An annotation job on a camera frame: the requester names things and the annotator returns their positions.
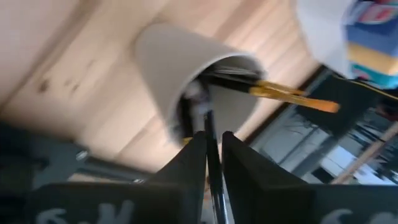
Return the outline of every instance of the black pen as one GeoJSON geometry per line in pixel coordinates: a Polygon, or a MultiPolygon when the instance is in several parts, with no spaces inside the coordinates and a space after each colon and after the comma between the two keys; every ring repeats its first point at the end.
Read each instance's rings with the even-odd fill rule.
{"type": "Polygon", "coordinates": [[[211,74],[207,75],[207,80],[210,85],[241,91],[243,93],[251,93],[253,87],[258,87],[256,82],[251,80],[245,81],[240,78],[229,77],[228,75],[211,74]]]}
{"type": "Polygon", "coordinates": [[[183,145],[185,146],[193,137],[191,101],[182,96],[179,101],[179,108],[180,108],[180,124],[182,127],[183,145]]]}
{"type": "Polygon", "coordinates": [[[216,221],[217,223],[227,223],[222,182],[222,167],[220,163],[220,155],[218,153],[218,141],[214,124],[213,108],[211,107],[211,93],[208,88],[209,80],[207,78],[208,77],[202,77],[200,81],[206,91],[208,102],[210,104],[208,111],[203,116],[205,124],[209,185],[211,196],[213,198],[213,208],[215,209],[216,221]]]}

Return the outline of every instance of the white object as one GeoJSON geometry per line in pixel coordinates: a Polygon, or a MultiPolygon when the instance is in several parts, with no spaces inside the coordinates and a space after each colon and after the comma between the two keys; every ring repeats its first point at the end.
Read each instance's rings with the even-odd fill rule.
{"type": "MultiPolygon", "coordinates": [[[[173,139],[176,139],[172,126],[178,100],[205,68],[217,62],[263,71],[251,54],[170,24],[146,28],[137,39],[135,53],[142,77],[173,139]]],[[[247,93],[217,86],[211,86],[210,92],[219,137],[225,131],[237,131],[257,103],[257,98],[247,93]]]]}
{"type": "Polygon", "coordinates": [[[349,71],[344,25],[356,0],[297,0],[296,13],[312,56],[346,78],[349,71]]]}
{"type": "MultiPolygon", "coordinates": [[[[323,167],[334,177],[339,176],[349,165],[357,158],[341,146],[337,146],[332,150],[322,161],[320,166],[323,167]]],[[[389,179],[380,179],[376,172],[367,164],[363,164],[358,171],[354,173],[360,184],[373,184],[373,185],[395,185],[389,179]]]]}

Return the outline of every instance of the metal bar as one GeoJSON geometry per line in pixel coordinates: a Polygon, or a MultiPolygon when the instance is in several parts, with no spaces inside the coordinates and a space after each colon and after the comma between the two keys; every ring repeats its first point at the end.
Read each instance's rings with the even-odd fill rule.
{"type": "Polygon", "coordinates": [[[398,133],[398,122],[396,121],[384,134],[380,140],[371,144],[362,155],[353,161],[346,170],[344,170],[338,177],[336,177],[331,184],[342,184],[348,180],[363,164],[380,153],[386,141],[392,139],[398,133]]]}
{"type": "Polygon", "coordinates": [[[77,170],[79,174],[95,177],[132,182],[136,179],[146,180],[153,174],[130,167],[103,161],[94,157],[87,158],[84,166],[77,170]]]}
{"type": "Polygon", "coordinates": [[[313,128],[299,143],[297,143],[294,148],[292,150],[290,150],[290,152],[288,152],[286,154],[286,156],[284,156],[282,158],[282,160],[280,160],[280,162],[278,162],[278,165],[282,165],[284,162],[286,162],[287,159],[289,159],[291,157],[292,154],[294,154],[295,152],[297,152],[297,150],[300,149],[300,147],[302,146],[302,144],[304,144],[305,142],[308,141],[308,139],[310,139],[313,134],[319,130],[319,127],[313,128]]]}
{"type": "Polygon", "coordinates": [[[338,145],[339,140],[340,138],[334,136],[327,137],[315,152],[308,155],[296,168],[294,168],[292,174],[297,177],[302,177],[307,172],[317,168],[320,161],[338,145]]]}

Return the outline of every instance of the black paintbrush handle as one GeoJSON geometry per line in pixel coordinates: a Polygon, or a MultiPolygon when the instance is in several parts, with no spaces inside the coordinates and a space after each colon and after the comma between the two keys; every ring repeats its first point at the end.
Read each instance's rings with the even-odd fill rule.
{"type": "Polygon", "coordinates": [[[255,83],[243,82],[240,80],[232,80],[229,78],[221,78],[221,77],[216,77],[216,76],[212,76],[212,75],[210,75],[208,77],[208,83],[210,85],[216,85],[216,86],[220,86],[223,88],[228,88],[230,90],[241,91],[243,93],[249,93],[250,88],[256,86],[255,83]]]}
{"type": "Polygon", "coordinates": [[[191,102],[185,97],[181,97],[180,107],[180,124],[182,127],[182,137],[191,138],[193,136],[193,123],[191,117],[191,102]]]}

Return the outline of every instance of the wooden table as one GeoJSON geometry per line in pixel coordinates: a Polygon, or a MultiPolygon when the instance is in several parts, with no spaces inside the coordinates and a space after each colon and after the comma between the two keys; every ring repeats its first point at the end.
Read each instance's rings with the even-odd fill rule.
{"type": "MultiPolygon", "coordinates": [[[[269,80],[289,86],[318,67],[301,37],[294,1],[66,2],[0,3],[0,14],[10,19],[0,27],[13,31],[0,39],[1,56],[9,61],[0,76],[0,118],[72,139],[94,156],[127,166],[156,171],[180,150],[169,141],[134,64],[134,40],[145,26],[170,22],[255,52],[269,80]]],[[[278,106],[261,100],[237,135],[245,138],[278,106]]]]}

